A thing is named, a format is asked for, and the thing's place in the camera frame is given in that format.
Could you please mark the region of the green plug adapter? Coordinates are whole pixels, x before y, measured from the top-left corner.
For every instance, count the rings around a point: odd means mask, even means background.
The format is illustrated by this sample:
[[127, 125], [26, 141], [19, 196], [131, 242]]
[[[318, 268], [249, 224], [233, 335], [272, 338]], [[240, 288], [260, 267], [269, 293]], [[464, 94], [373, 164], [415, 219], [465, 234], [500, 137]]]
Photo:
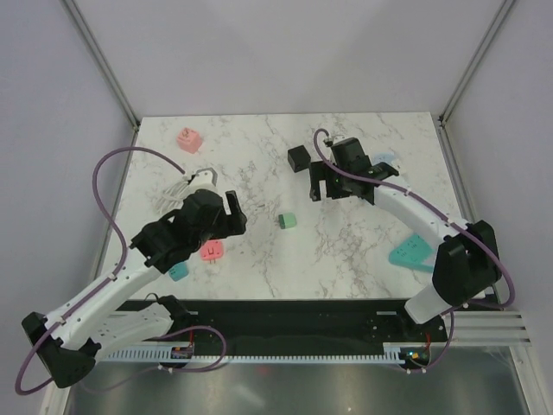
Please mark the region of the green plug adapter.
[[293, 213], [279, 214], [277, 220], [282, 230], [290, 229], [297, 225], [297, 219]]

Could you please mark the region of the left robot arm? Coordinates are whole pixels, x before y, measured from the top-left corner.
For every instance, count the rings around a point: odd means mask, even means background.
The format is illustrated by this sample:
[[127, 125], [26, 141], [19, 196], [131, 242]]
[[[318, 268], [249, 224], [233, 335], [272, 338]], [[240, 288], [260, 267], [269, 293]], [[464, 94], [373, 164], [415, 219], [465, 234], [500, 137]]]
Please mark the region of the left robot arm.
[[173, 296], [143, 310], [111, 314], [146, 285], [187, 261], [212, 239], [245, 233], [247, 219], [235, 192], [225, 195], [198, 189], [182, 206], [146, 224], [113, 271], [46, 315], [32, 312], [22, 327], [59, 388], [83, 380], [98, 361], [146, 340], [180, 340], [189, 331], [186, 311]]

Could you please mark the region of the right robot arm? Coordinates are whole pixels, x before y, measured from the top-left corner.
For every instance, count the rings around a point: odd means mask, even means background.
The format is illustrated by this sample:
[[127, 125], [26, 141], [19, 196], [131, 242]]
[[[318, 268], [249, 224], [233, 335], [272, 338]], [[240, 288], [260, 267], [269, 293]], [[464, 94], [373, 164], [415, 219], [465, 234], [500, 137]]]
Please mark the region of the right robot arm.
[[414, 192], [401, 173], [388, 163], [372, 163], [356, 137], [336, 140], [327, 130], [314, 134], [317, 152], [327, 146], [330, 157], [311, 163], [310, 198], [355, 196], [403, 222], [434, 251], [430, 283], [405, 305], [396, 318], [397, 333], [415, 340], [436, 316], [471, 301], [500, 278], [493, 228], [485, 221], [470, 223], [451, 217]]

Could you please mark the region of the blue round power strip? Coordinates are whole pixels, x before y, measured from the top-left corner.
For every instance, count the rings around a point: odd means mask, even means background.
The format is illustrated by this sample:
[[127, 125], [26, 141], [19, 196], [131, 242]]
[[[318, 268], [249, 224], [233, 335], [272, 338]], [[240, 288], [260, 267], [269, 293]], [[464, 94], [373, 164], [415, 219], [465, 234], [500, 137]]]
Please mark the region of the blue round power strip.
[[397, 162], [398, 162], [398, 156], [394, 152], [381, 152], [381, 153], [375, 154], [372, 157], [373, 164], [386, 163], [394, 167], [394, 166], [397, 166]]

